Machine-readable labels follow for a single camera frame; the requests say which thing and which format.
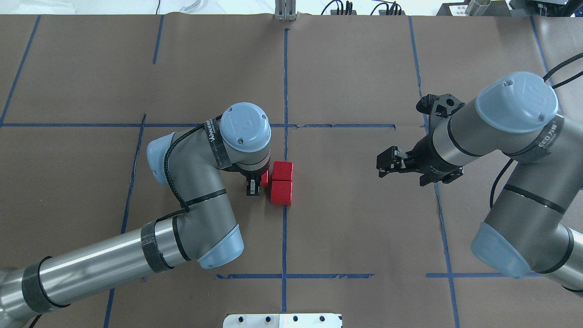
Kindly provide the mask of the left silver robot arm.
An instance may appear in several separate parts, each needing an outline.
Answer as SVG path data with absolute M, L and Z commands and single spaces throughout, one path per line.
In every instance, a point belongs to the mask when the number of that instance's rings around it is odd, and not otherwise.
M 167 185 L 179 210 L 133 231 L 59 256 L 46 256 L 1 274 L 1 326 L 21 328 L 45 313 L 154 273 L 195 260 L 204 269 L 225 265 L 244 250 L 221 172 L 245 176 L 246 195 L 260 194 L 270 164 L 268 114 L 237 102 L 189 130 L 147 147 L 155 179 Z

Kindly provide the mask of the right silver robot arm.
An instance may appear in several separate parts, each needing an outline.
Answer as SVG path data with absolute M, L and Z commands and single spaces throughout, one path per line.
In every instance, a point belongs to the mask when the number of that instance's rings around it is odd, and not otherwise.
M 582 190 L 582 125 L 559 112 L 543 77 L 512 72 L 470 102 L 426 95 L 416 110 L 429 132 L 405 152 L 393 146 L 376 159 L 379 177 L 420 174 L 420 185 L 448 184 L 467 164 L 494 151 L 516 163 L 471 251 L 504 276 L 535 272 L 581 297 L 582 233 L 562 223 Z

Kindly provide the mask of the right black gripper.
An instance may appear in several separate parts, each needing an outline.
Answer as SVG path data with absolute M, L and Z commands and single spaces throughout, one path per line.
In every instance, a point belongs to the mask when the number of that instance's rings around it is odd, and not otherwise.
M 391 146 L 376 158 L 379 178 L 395 172 L 407 173 L 406 166 L 421 174 L 420 186 L 439 181 L 448 184 L 464 174 L 464 168 L 450 164 L 439 156 L 431 135 L 423 137 L 411 151 L 402 153 L 399 147 Z

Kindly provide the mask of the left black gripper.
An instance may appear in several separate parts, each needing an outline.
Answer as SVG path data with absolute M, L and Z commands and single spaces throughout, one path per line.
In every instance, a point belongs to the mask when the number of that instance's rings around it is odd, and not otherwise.
M 270 162 L 256 164 L 235 163 L 235 167 L 247 179 L 246 196 L 258 196 L 261 190 L 261 174 L 269 169 Z

